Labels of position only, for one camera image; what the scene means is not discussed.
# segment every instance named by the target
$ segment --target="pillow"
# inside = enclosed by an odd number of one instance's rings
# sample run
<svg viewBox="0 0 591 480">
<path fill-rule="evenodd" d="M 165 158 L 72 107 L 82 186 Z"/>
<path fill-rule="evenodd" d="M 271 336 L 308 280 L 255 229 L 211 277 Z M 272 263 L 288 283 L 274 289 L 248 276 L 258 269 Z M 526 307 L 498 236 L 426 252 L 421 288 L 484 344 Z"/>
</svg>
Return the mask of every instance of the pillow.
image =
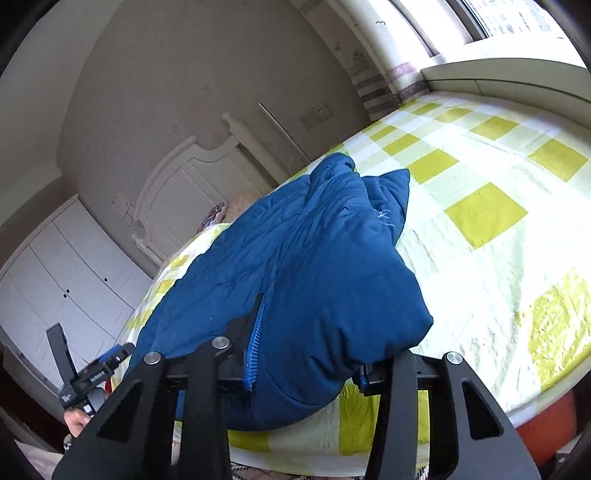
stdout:
<svg viewBox="0 0 591 480">
<path fill-rule="evenodd" d="M 222 223 L 227 211 L 228 206 L 225 203 L 220 203 L 219 205 L 216 205 L 214 208 L 212 208 L 211 211 L 205 217 L 205 220 L 201 222 L 201 225 L 197 229 L 196 235 L 203 232 L 210 225 Z"/>
<path fill-rule="evenodd" d="M 228 213 L 226 214 L 226 223 L 233 223 L 240 215 L 246 212 L 260 198 L 256 193 L 241 193 L 234 197 L 228 203 Z"/>
</svg>

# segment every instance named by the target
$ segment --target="blue comforter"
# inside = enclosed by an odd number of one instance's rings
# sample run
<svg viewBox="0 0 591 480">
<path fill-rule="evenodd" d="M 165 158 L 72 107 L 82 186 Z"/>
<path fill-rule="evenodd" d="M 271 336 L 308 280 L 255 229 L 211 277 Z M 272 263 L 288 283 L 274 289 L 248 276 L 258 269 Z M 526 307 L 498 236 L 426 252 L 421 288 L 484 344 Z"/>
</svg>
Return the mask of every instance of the blue comforter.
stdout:
<svg viewBox="0 0 591 480">
<path fill-rule="evenodd" d="M 418 344 L 433 320 L 394 249 L 410 174 L 354 168 L 333 154 L 256 202 L 168 291 L 131 366 L 149 351 L 193 352 L 262 292 L 258 378 L 247 397 L 228 399 L 226 416 L 231 429 L 270 430 L 328 405 L 360 365 Z"/>
</svg>

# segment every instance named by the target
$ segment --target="yellow checkered bedsheet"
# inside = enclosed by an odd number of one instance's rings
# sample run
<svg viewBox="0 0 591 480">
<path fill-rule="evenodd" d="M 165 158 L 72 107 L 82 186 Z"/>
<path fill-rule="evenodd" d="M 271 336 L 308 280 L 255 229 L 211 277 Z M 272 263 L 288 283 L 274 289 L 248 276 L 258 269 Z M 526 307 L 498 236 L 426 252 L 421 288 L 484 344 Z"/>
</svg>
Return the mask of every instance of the yellow checkered bedsheet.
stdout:
<svg viewBox="0 0 591 480">
<path fill-rule="evenodd" d="M 432 93 L 333 150 L 350 155 L 362 176 L 409 168 L 397 250 L 434 317 L 415 352 L 460 352 L 516 425 L 591 369 L 590 139 L 588 130 L 538 109 Z M 120 340 L 137 338 L 165 291 L 226 227 L 206 230 L 165 267 Z M 419 404 L 425 444 L 426 395 Z M 348 384 L 296 425 L 231 433 L 232 459 L 291 473 L 359 475 L 376 412 L 377 399 Z"/>
</svg>

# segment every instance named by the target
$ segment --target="wall outlet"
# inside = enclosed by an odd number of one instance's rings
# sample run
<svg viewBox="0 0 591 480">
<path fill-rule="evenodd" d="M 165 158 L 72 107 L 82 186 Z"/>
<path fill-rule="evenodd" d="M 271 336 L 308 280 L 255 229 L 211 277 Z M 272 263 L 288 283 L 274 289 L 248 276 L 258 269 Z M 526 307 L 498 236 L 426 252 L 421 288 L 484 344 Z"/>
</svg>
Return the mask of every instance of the wall outlet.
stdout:
<svg viewBox="0 0 591 480">
<path fill-rule="evenodd" d="M 312 130 L 317 125 L 328 120 L 331 116 L 333 116 L 332 110 L 326 103 L 322 102 L 314 110 L 302 115 L 300 117 L 300 122 L 304 125 L 306 130 Z"/>
</svg>

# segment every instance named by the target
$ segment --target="bed frame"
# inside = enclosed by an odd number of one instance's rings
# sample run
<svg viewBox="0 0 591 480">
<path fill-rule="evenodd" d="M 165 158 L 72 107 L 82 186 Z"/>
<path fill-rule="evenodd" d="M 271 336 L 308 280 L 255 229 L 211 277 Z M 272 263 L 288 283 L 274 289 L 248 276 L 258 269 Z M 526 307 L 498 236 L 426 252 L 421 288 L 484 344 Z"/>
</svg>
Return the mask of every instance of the bed frame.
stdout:
<svg viewBox="0 0 591 480">
<path fill-rule="evenodd" d="M 211 209 L 240 193 L 266 195 L 288 174 L 242 123 L 224 113 L 230 137 L 205 150 L 191 136 L 166 155 L 144 184 L 133 215 L 137 247 L 161 266 L 196 233 Z"/>
</svg>

